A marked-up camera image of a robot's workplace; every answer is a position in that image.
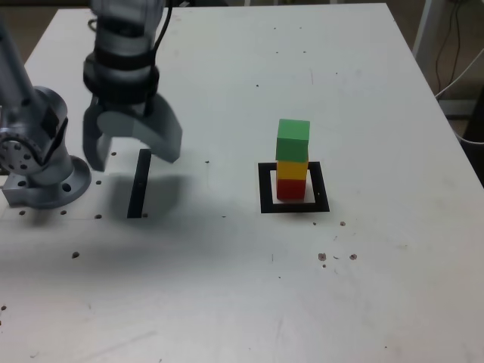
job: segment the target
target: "black cable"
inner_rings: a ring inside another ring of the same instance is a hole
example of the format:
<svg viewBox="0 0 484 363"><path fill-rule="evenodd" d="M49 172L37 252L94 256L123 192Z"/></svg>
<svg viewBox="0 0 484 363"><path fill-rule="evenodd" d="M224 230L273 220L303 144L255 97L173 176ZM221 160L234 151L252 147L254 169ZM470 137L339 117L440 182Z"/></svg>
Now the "black cable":
<svg viewBox="0 0 484 363"><path fill-rule="evenodd" d="M456 11L458 5L459 5L459 2L456 1L454 3L454 7L452 8L451 16L449 18L447 34L445 35L444 42L442 43L442 46L440 47L439 53L437 54L436 76L437 76L437 82L439 84L439 92L442 90L442 83L440 81L440 75L439 75L439 61L440 61L440 57L442 56L442 52L444 51L445 45L447 44L448 38L452 33L452 23L453 23L453 19L454 19L453 16L454 16L454 12Z"/></svg>
<svg viewBox="0 0 484 363"><path fill-rule="evenodd" d="M93 32L95 32L95 31L96 31L96 28L94 28L93 24L94 24L94 23L97 23L97 22L98 22L98 19L90 19L90 20L88 21L88 27L89 27L89 29L90 29L90 30L92 30Z"/></svg>
<svg viewBox="0 0 484 363"><path fill-rule="evenodd" d="M450 85L452 83L452 81L454 80L455 70L457 68L459 54L461 52L461 27L460 27L460 24L459 24L459 10L461 9L462 4L465 4L467 2L469 2L469 0L460 0L459 5L457 6L457 10L455 11L455 23L457 24L457 42L458 42L458 45L457 45L457 52L455 54L454 67L452 68L452 75L451 75L450 80L448 81L448 85Z"/></svg>
<svg viewBox="0 0 484 363"><path fill-rule="evenodd" d="M168 29L169 20L172 17L173 0L167 0L167 2L168 2L168 14L166 15L166 19L165 19L165 23L163 24L163 28L161 28L160 35L158 36L156 43L154 43L154 47L153 47L154 56L156 56L156 54L157 54L158 48L160 47L161 40L165 36L166 29Z"/></svg>

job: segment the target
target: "white cable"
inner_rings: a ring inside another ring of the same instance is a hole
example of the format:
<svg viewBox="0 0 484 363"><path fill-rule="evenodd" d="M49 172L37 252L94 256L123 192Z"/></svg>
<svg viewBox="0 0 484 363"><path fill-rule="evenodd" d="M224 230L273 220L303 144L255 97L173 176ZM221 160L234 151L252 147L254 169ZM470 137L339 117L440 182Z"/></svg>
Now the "white cable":
<svg viewBox="0 0 484 363"><path fill-rule="evenodd" d="M469 70L469 68L471 68L473 66L474 63L476 63L476 61L479 59L479 57L482 55L482 53L484 53L484 48L481 49L481 51L479 52L479 54L473 59L472 62L469 63L469 65L467 66L467 68L460 74L459 77L457 77L456 79L454 79L454 82L452 82L450 85L448 85L447 87L445 87L443 90L441 90L437 95L436 95L436 98L439 97L442 93L444 93L445 91L447 91L449 88L451 88L454 83L456 83L459 79L461 79L461 77ZM457 132L454 131L454 135L456 138L458 138L460 141L463 141L467 144L471 144L471 145L484 145L484 142L475 142L475 141L469 141L469 140L466 140L465 138L462 138Z"/></svg>
<svg viewBox="0 0 484 363"><path fill-rule="evenodd" d="M462 138L457 132L454 132L455 137L458 138L459 140L465 142L466 144L471 144L471 145L484 145L484 142L475 142L475 141L469 141L466 140L465 138Z"/></svg>
<svg viewBox="0 0 484 363"><path fill-rule="evenodd" d="M479 57L482 55L482 53L484 53L484 48L481 49L481 51L479 52L479 54L474 58L474 60L472 62L470 62L470 64L467 66L467 68L460 74L459 77L457 77L456 79L454 79L454 82L452 82L450 85L448 85L447 87L445 87L443 90L441 90L437 95L436 95L436 98L439 97L442 93L444 93L445 91L447 91L449 88L451 88L454 83L456 83L459 79L461 79L461 77L469 70L469 68L471 68L473 66L474 63L476 63L476 61L479 59Z"/></svg>

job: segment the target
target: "stacked blocks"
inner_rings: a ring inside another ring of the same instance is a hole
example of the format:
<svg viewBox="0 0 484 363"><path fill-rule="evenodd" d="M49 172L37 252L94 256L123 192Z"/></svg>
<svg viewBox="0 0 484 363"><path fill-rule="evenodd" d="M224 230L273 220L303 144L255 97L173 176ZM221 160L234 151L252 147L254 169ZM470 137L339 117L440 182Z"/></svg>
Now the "stacked blocks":
<svg viewBox="0 0 484 363"><path fill-rule="evenodd" d="M308 171L309 121L280 119L275 159L279 200L304 199Z"/></svg>

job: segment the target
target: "robotic arm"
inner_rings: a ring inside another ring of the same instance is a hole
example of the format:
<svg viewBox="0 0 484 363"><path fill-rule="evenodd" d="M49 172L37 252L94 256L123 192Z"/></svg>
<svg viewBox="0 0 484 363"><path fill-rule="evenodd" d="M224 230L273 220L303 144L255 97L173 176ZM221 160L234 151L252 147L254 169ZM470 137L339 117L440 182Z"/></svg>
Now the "robotic arm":
<svg viewBox="0 0 484 363"><path fill-rule="evenodd" d="M84 63L84 83L92 104L84 115L83 146L94 170L104 171L112 137L133 137L153 154L175 162L182 128L168 103L157 94L160 74L155 57L163 13L160 0L93 0L98 16L94 51Z"/></svg>
<svg viewBox="0 0 484 363"><path fill-rule="evenodd" d="M182 129L157 94L155 41L163 13L159 0L92 0L98 16L95 49L85 60L84 83L93 94L84 115L83 148L94 170L104 171L113 137L133 137L173 163ZM63 206L88 188L87 164L67 153L67 106L48 88L32 87L0 21L0 163L10 172L3 193L11 205Z"/></svg>

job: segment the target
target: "green block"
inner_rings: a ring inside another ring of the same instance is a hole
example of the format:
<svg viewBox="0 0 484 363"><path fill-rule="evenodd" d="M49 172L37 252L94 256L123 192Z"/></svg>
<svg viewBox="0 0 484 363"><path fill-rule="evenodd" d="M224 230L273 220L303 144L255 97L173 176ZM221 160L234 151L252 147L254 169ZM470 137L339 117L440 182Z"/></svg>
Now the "green block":
<svg viewBox="0 0 484 363"><path fill-rule="evenodd" d="M280 119L275 159L278 161L308 161L309 121Z"/></svg>

